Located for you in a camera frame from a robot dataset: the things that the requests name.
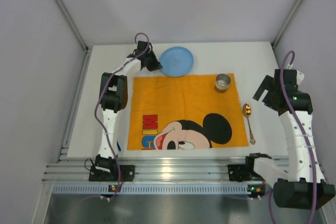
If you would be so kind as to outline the blue plastic plate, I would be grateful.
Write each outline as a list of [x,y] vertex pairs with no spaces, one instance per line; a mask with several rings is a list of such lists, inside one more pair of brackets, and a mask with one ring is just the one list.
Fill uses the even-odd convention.
[[169,77],[182,77],[190,73],[194,66],[194,56],[185,47],[175,46],[165,50],[159,59],[162,73]]

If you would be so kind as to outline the gold ornate spoon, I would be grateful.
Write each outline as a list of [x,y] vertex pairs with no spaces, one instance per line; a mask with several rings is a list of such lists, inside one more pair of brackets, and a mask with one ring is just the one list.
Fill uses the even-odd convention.
[[243,113],[243,116],[246,118],[247,120],[247,123],[248,123],[248,129],[249,129],[249,137],[250,137],[250,143],[252,145],[255,145],[256,144],[256,140],[254,138],[254,135],[253,135],[253,132],[252,132],[252,129],[251,129],[251,125],[250,125],[250,116],[251,116],[251,107],[248,103],[245,103],[242,107],[242,113]]

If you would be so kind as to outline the small metal cup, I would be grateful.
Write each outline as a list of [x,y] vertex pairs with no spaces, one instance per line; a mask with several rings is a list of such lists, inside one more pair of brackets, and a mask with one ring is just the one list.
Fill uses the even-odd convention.
[[231,77],[227,74],[221,73],[216,76],[215,90],[217,92],[226,92],[231,84]]

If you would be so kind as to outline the orange cartoon mouse cloth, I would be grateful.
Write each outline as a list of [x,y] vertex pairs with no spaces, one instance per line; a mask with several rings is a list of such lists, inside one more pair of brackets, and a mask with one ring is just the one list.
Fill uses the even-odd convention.
[[234,74],[223,93],[215,74],[135,77],[127,149],[195,150],[246,147]]

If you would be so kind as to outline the blue metal fork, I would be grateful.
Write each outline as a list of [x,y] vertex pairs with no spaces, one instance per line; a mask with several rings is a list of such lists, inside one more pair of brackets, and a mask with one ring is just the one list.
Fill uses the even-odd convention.
[[122,149],[121,149],[121,146],[119,144],[119,142],[117,141],[117,148],[118,148],[118,151],[120,152]]

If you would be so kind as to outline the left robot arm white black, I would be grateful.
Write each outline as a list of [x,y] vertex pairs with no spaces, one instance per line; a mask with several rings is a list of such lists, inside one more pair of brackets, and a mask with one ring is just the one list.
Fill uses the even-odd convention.
[[123,64],[111,73],[103,73],[100,82],[98,102],[94,118],[102,127],[102,138],[94,170],[108,175],[121,176],[117,160],[118,127],[121,112],[128,103],[128,80],[142,69],[156,71],[162,68],[149,41],[138,41],[137,47],[128,55]]

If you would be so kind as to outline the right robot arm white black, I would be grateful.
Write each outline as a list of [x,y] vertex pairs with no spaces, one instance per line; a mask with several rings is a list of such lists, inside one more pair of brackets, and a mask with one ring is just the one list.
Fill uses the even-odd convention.
[[289,170],[282,170],[269,155],[261,153],[246,156],[245,165],[269,184],[278,207],[318,210],[335,197],[335,186],[326,182],[318,163],[311,98],[298,89],[303,78],[300,71],[276,69],[273,77],[265,76],[253,96],[259,100],[267,91],[263,103],[278,113],[286,137]]

